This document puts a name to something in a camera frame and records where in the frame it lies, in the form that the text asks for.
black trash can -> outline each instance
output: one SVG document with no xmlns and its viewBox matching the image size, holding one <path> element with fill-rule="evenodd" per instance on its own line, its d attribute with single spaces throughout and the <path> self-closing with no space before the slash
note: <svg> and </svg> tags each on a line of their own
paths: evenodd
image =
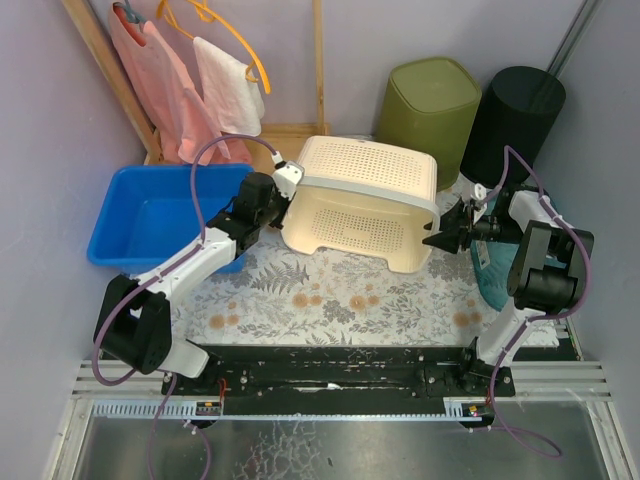
<svg viewBox="0 0 640 480">
<path fill-rule="evenodd" d="M 495 187 L 502 175 L 505 145 L 533 165 L 565 98 L 562 83 L 537 68 L 509 67 L 498 72 L 480 102 L 462 159 L 462 174 L 485 187 Z M 512 159 L 507 183 L 521 183 L 528 176 Z"/>
</svg>

pink cloth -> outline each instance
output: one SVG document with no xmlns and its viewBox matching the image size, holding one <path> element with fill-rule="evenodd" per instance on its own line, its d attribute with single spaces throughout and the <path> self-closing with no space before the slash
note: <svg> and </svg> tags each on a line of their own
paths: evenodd
<svg viewBox="0 0 640 480">
<path fill-rule="evenodd" d="M 202 146 L 221 132 L 217 121 L 207 113 L 184 63 L 151 22 L 146 22 L 140 32 L 137 25 L 127 22 L 121 7 L 114 5 L 109 11 L 109 28 L 138 99 L 160 130 L 165 160 L 193 163 Z M 251 163 L 242 140 L 220 142 L 216 147 L 200 163 Z"/>
</svg>

green trash can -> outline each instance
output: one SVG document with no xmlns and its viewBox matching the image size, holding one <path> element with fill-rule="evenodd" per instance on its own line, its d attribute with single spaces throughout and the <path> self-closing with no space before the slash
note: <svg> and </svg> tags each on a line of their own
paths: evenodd
<svg viewBox="0 0 640 480">
<path fill-rule="evenodd" d="M 443 190 L 458 178 L 482 91 L 455 60 L 427 58 L 394 68 L 376 140 L 428 153 Z"/>
</svg>

gray floor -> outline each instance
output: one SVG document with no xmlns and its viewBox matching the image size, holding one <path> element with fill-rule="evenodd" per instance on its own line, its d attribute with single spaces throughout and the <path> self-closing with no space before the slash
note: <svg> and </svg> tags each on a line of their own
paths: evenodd
<svg viewBox="0 0 640 480">
<path fill-rule="evenodd" d="M 577 404 L 503 405 L 513 425 L 549 436 L 562 460 L 527 452 L 501 432 L 469 434 L 428 422 L 225 422 L 206 430 L 207 478 L 601 479 L 608 478 L 588 412 Z M 93 419 L 76 479 L 145 479 L 151 421 Z M 153 448 L 158 479 L 200 478 L 202 441 L 162 421 Z"/>
</svg>

wooden rack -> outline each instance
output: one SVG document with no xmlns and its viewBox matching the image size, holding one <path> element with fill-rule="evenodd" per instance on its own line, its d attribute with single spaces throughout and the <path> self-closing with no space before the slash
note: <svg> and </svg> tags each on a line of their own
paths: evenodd
<svg viewBox="0 0 640 480">
<path fill-rule="evenodd" d="M 313 135 L 328 135 L 330 132 L 330 126 L 325 123 L 324 118 L 322 0 L 312 0 L 312 2 L 316 69 L 316 123 L 265 124 L 262 126 L 262 134 L 260 135 L 288 160 L 298 158 L 307 138 Z M 111 48 L 110 41 L 88 1 L 62 0 L 62 3 L 147 150 L 145 165 L 161 164 L 163 162 L 162 149 L 155 127 L 140 105 L 119 59 Z M 271 173 L 273 162 L 269 152 L 260 148 L 255 142 L 246 143 L 253 156 L 254 168 L 257 171 Z"/>
</svg>

